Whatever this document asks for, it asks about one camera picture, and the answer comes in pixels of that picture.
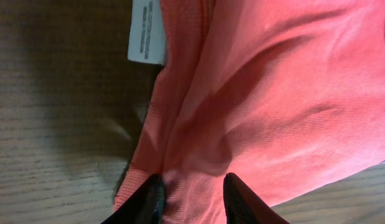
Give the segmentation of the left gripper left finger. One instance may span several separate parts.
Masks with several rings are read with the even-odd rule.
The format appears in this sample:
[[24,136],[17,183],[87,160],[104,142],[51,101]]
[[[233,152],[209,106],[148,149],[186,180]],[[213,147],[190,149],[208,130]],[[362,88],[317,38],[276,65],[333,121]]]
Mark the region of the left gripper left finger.
[[162,177],[152,174],[101,224],[162,224],[165,189]]

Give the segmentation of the red orange t-shirt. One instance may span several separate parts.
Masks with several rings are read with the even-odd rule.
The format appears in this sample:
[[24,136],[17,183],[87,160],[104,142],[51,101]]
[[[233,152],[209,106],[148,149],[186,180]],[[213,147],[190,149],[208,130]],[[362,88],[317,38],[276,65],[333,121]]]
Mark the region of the red orange t-shirt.
[[224,223],[223,179],[274,206],[385,160],[385,0],[162,1],[167,63],[119,192]]

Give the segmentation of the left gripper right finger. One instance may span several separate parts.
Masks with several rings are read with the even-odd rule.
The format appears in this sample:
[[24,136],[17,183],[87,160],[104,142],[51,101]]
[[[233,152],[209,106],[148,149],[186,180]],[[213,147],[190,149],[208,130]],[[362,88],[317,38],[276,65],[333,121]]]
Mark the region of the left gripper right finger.
[[223,181],[227,224],[289,224],[261,200],[235,173]]

